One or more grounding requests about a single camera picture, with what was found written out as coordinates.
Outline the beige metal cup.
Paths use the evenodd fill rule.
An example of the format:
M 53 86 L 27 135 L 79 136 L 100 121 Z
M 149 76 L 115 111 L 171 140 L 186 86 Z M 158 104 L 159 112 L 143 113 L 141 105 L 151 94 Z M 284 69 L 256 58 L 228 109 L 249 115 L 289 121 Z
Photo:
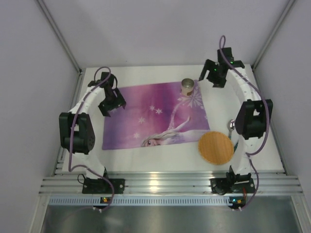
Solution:
M 193 92 L 195 82 L 193 79 L 185 78 L 181 81 L 181 94 L 190 96 Z

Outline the purple printed cloth placemat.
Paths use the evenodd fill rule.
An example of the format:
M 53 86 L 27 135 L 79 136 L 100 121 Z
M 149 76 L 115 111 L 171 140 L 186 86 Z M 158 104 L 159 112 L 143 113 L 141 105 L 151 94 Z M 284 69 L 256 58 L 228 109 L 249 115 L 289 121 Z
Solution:
M 182 95 L 181 82 L 122 87 L 125 108 L 104 120 L 103 150 L 196 142 L 210 130 L 198 82 Z

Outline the metal spoon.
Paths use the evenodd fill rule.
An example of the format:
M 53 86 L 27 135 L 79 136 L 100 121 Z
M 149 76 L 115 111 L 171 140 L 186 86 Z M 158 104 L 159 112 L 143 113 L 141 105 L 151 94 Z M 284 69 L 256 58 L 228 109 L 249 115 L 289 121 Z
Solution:
M 235 130 L 235 120 L 234 119 L 231 119 L 228 122 L 227 128 L 228 128 L 228 138 L 232 139 L 232 132 Z

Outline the round orange woven plate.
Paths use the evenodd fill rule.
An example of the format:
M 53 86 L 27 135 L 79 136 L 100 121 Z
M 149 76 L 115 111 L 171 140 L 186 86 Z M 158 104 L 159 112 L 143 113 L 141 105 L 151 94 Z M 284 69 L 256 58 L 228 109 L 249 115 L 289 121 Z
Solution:
M 229 137 L 221 132 L 210 131 L 198 141 L 201 157 L 213 165 L 224 165 L 234 155 L 234 146 Z

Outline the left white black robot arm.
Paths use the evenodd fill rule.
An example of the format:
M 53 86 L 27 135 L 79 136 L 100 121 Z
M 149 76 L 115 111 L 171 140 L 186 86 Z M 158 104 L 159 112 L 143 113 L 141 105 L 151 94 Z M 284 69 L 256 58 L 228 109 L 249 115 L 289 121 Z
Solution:
M 60 114 L 60 143 L 69 152 L 69 172 L 83 168 L 87 178 L 105 179 L 105 166 L 99 161 L 98 155 L 92 152 L 96 136 L 91 118 L 96 112 L 110 117 L 111 111 L 126 107 L 117 85 L 118 80 L 110 69 L 102 72 L 100 79 L 92 80 L 87 85 L 86 92 L 77 104 L 68 112 Z

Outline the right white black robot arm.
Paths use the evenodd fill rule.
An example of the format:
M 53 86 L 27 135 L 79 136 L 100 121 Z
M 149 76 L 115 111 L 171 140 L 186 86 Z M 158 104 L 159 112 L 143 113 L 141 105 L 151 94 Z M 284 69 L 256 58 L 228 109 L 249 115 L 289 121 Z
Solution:
M 261 97 L 230 47 L 217 51 L 216 62 L 206 60 L 198 84 L 211 130 L 228 136 L 226 128 L 230 124 L 230 143 L 238 141 L 232 158 L 224 164 L 229 170 L 225 177 L 212 179 L 212 192 L 224 195 L 246 189 L 252 193 L 251 159 L 268 139 L 273 102 Z

